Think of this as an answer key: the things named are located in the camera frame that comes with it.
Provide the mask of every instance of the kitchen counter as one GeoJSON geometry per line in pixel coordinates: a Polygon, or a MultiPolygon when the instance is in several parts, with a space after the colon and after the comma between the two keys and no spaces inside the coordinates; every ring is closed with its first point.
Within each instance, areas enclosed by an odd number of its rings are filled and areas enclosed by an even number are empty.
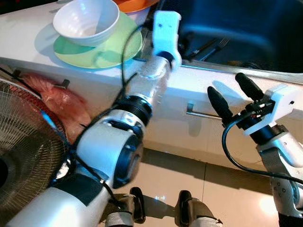
{"type": "MultiPolygon", "coordinates": [[[[58,2],[0,15],[0,64],[37,71],[58,81],[69,79],[69,89],[84,97],[90,106],[92,116],[108,107],[120,88],[120,66],[105,70],[88,70],[68,65],[59,60],[53,52],[53,43],[58,34],[52,21],[57,10],[68,1],[58,2]]],[[[142,23],[148,10],[130,15],[137,24],[142,23]]],[[[144,63],[129,60],[125,63],[129,77],[144,63]]],[[[266,90],[279,84],[269,79],[252,78],[261,89],[266,90]]],[[[234,74],[210,70],[180,67],[172,73],[160,110],[152,118],[145,137],[147,148],[202,160],[217,165],[231,167],[224,156],[220,137],[223,131],[216,120],[202,119],[186,115],[187,103],[195,104],[194,110],[215,114],[209,104],[207,87],[214,86],[236,111],[251,101],[241,91],[234,74]]],[[[303,86],[300,89],[303,97],[303,86]]],[[[297,139],[303,135],[303,101],[294,104],[294,111],[284,121],[297,139]]],[[[251,155],[241,151],[246,145],[255,146],[249,138],[241,136],[241,131],[231,132],[237,157],[245,163],[259,163],[257,152],[251,155]]]]}
{"type": "MultiPolygon", "coordinates": [[[[53,17],[68,1],[58,2],[24,9],[5,15],[0,15],[0,63],[13,67],[27,68],[60,75],[72,74],[75,77],[85,77],[87,80],[108,78],[109,82],[118,83],[120,67],[106,70],[87,70],[68,65],[59,60],[53,52],[53,43],[58,34],[53,29],[53,17]]],[[[130,15],[138,24],[143,22],[149,9],[130,15]]],[[[143,65],[142,62],[129,60],[126,63],[126,73],[131,75],[143,65]]],[[[231,105],[238,104],[241,99],[249,100],[234,81],[232,74],[219,73],[191,68],[180,68],[169,80],[169,88],[180,91],[193,91],[201,99],[207,101],[207,87],[214,81],[226,84],[234,92],[221,90],[230,97],[231,105]]],[[[278,82],[266,79],[254,79],[263,89],[268,89],[278,82]]],[[[295,104],[296,109],[303,110],[303,102],[295,104]]]]}

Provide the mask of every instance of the fan grille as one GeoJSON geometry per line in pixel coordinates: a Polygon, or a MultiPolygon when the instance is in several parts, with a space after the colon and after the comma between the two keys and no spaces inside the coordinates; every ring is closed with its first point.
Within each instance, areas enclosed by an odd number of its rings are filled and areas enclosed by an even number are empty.
{"type": "Polygon", "coordinates": [[[40,110],[64,133],[60,120],[38,97],[0,80],[0,159],[8,169],[0,185],[0,226],[46,189],[66,151],[40,110]]]}

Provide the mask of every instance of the white bowl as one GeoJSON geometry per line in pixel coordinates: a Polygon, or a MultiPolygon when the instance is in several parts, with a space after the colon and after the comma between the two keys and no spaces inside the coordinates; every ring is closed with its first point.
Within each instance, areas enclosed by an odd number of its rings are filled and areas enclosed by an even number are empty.
{"type": "Polygon", "coordinates": [[[75,44],[97,46],[114,33],[119,14],[112,0],[74,0],[56,13],[53,27],[75,44]]]}

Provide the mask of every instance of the plastic bag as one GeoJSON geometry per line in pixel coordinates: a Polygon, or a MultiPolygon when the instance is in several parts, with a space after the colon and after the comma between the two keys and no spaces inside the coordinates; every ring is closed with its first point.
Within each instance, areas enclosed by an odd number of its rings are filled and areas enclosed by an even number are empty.
{"type": "Polygon", "coordinates": [[[84,129],[82,125],[91,122],[85,100],[67,89],[54,87],[55,81],[35,73],[23,74],[22,79],[40,93],[46,106],[62,121],[69,142],[74,143],[84,129]]]}

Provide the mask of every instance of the white countertop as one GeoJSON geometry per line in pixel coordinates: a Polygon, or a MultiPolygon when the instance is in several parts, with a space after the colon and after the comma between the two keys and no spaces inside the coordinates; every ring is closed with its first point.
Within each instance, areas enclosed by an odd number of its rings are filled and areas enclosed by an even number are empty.
{"type": "MultiPolygon", "coordinates": [[[[75,77],[86,77],[91,81],[108,79],[109,83],[119,83],[120,67],[106,70],[81,69],[68,65],[55,56],[53,43],[58,34],[53,28],[52,21],[56,11],[67,2],[60,0],[0,15],[0,64],[58,75],[69,74],[75,77]]],[[[148,9],[130,16],[137,23],[141,23],[147,13],[148,9]]],[[[142,65],[143,62],[129,60],[126,62],[126,74],[133,74],[142,65]]],[[[259,78],[253,80],[263,90],[279,83],[259,78]]],[[[249,100],[240,90],[233,74],[185,67],[179,68],[171,75],[167,92],[174,93],[176,96],[186,94],[201,101],[208,101],[207,87],[210,85],[215,85],[223,95],[226,95],[231,106],[249,100]]],[[[303,97],[303,86],[295,86],[301,89],[300,96],[303,97]]],[[[303,101],[296,102],[295,108],[303,111],[303,101]]]]}

